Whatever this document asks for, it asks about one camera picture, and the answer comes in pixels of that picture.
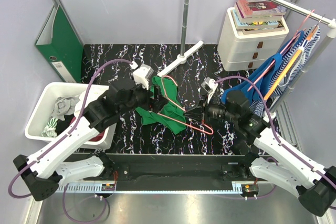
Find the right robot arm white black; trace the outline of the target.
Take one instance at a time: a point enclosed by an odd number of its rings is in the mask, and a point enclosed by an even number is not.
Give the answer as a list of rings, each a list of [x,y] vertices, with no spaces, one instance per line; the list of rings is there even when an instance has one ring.
[[[242,140],[280,163],[277,166],[257,154],[246,154],[238,167],[242,179],[264,179],[293,194],[306,210],[319,217],[335,202],[335,166],[326,168],[284,140],[272,129],[270,120],[252,113],[241,91],[230,91],[225,103],[219,104],[204,97],[184,115],[202,123],[230,122]]]

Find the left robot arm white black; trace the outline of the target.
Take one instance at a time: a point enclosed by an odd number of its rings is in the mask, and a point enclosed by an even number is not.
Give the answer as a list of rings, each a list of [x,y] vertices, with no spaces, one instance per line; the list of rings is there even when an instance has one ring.
[[[85,142],[98,136],[117,123],[120,115],[142,108],[157,113],[168,103],[160,87],[152,89],[124,79],[111,84],[104,93],[84,109],[65,132],[48,143],[40,151],[29,156],[18,155],[13,163],[36,201],[50,197],[59,186],[86,178],[107,180],[114,176],[114,162],[106,154],[67,162],[66,159]]]

